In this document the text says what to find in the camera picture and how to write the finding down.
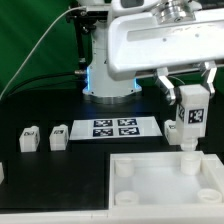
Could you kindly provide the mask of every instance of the white cube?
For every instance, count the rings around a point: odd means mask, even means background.
[[[50,135],[51,151],[65,150],[68,138],[68,127],[66,125],[54,127]]]
[[[36,152],[40,142],[39,128],[25,128],[19,138],[21,152]]]

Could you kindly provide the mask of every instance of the metal base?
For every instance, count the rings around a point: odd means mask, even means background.
[[[141,91],[122,97],[98,97],[84,94],[84,99],[99,104],[121,104],[141,97]]]

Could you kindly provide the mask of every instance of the white block with black label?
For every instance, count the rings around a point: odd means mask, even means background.
[[[194,151],[198,138],[205,136],[209,92],[201,85],[181,86],[182,101],[177,105],[176,121],[165,122],[165,135],[170,145]]]
[[[54,127],[50,135],[51,151],[65,150],[68,143],[68,127],[60,125]]]
[[[25,128],[19,138],[21,152],[36,152],[39,142],[39,128],[36,126]]]

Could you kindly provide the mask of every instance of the small white block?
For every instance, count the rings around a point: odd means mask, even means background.
[[[39,128],[25,128],[19,138],[21,152],[36,152],[40,142]]]
[[[51,151],[65,150],[68,138],[68,127],[66,125],[54,127],[50,135]]]
[[[164,123],[164,132],[170,145],[180,144],[180,138],[176,129],[176,121],[167,120]]]
[[[3,172],[2,163],[0,163],[0,184],[2,183],[3,180],[4,180],[4,172]]]

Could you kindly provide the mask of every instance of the cable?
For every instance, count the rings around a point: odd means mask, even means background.
[[[33,53],[35,52],[35,50],[37,49],[37,47],[40,45],[40,43],[42,42],[42,40],[46,37],[46,35],[49,33],[49,31],[52,29],[52,27],[62,18],[64,17],[67,13],[69,12],[73,12],[76,11],[78,9],[86,9],[85,6],[82,7],[77,7],[77,8],[73,8],[73,9],[69,9],[66,12],[62,13],[57,19],[55,19],[55,21],[49,26],[49,28],[45,31],[45,33],[42,35],[42,37],[38,40],[38,42],[36,43],[36,45],[34,46],[34,48],[31,50],[31,52],[29,53],[29,55],[26,57],[26,59],[24,60],[24,62],[22,63],[22,65],[19,67],[19,69],[17,70],[17,72],[15,73],[15,75],[9,80],[9,82],[7,83],[7,85],[5,86],[5,88],[3,89],[1,95],[0,95],[0,101],[2,100],[5,92],[7,91],[8,87],[12,84],[12,82],[17,78],[17,76],[19,75],[19,73],[21,72],[21,70],[24,68],[24,66],[26,65],[26,63],[28,62],[28,60],[31,58],[31,56],[33,55]]]
[[[38,80],[43,80],[43,79],[50,79],[50,78],[58,78],[58,77],[65,77],[65,76],[75,76],[74,72],[63,72],[63,73],[59,73],[59,74],[49,74],[49,75],[42,75],[42,76],[37,76],[28,80],[25,80],[22,83],[19,83],[18,85],[14,86],[5,96],[5,98],[8,95],[11,95],[12,93],[14,93],[17,89],[30,84],[32,82],[38,81]]]
[[[67,84],[67,83],[75,83],[75,82],[83,82],[83,80],[70,80],[70,81],[65,81],[65,82],[59,82],[59,83],[49,84],[49,85],[36,86],[36,87],[29,88],[29,89],[21,90],[19,92],[11,93],[10,95],[8,95],[8,97],[13,96],[13,95],[15,95],[17,93],[27,92],[27,91],[34,90],[34,89],[51,87],[51,86],[57,86],[57,85],[62,85],[62,84]]]
[[[174,76],[168,76],[171,79],[176,79],[177,81],[181,82],[183,85],[186,85],[184,81],[182,81],[181,79],[174,77]]]

